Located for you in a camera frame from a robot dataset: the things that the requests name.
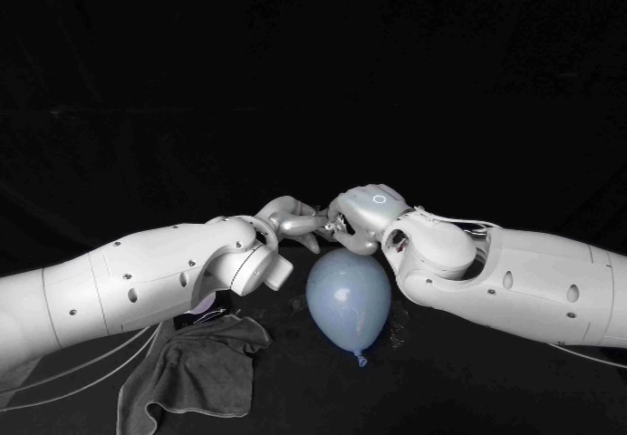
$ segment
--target cloth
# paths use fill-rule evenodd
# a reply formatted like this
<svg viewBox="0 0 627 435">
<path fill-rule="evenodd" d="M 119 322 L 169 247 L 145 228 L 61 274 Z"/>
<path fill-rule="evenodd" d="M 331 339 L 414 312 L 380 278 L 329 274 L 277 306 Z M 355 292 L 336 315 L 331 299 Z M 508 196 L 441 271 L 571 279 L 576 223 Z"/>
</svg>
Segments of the cloth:
<svg viewBox="0 0 627 435">
<path fill-rule="evenodd" d="M 253 358 L 273 339 L 250 317 L 225 315 L 179 331 L 171 319 L 119 394 L 119 435 L 152 435 L 163 411 L 243 417 L 253 401 Z"/>
</svg>

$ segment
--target black background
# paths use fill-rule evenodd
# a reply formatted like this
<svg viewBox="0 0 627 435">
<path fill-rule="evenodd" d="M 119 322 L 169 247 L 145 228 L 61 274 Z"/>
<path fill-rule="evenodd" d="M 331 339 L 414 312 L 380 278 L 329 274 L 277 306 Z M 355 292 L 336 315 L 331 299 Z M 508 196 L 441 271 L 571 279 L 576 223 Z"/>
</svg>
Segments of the black background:
<svg viewBox="0 0 627 435">
<path fill-rule="evenodd" d="M 623 2 L 0 12 L 2 275 L 369 183 L 627 253 Z"/>
</svg>

